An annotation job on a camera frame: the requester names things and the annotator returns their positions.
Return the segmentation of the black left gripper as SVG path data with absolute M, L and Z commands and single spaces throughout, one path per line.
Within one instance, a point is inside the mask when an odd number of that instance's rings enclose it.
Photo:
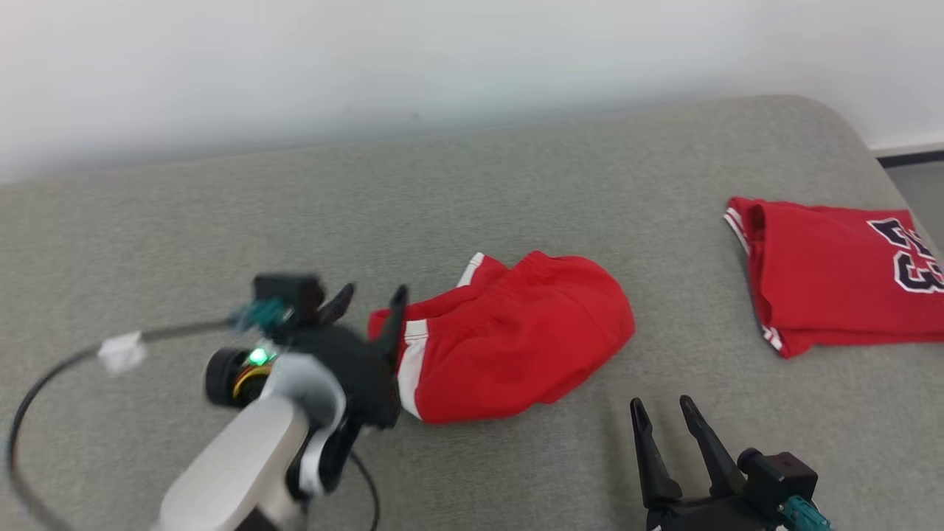
M 375 339 L 335 324 L 356 292 L 349 282 L 317 310 L 317 328 L 303 330 L 294 347 L 316 357 L 347 397 L 347 412 L 375 429 L 391 429 L 402 411 L 397 365 L 410 291 L 399 285 L 386 310 L 375 311 Z

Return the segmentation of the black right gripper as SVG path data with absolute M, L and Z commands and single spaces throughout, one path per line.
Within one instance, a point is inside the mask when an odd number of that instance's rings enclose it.
M 631 400 L 635 457 L 648 530 L 775 530 L 783 524 L 783 496 L 741 494 L 746 480 L 721 439 L 704 419 L 695 401 L 680 397 L 689 434 L 698 443 L 708 477 L 710 496 L 682 499 L 681 486 L 665 467 L 652 434 L 650 416 L 640 398 Z

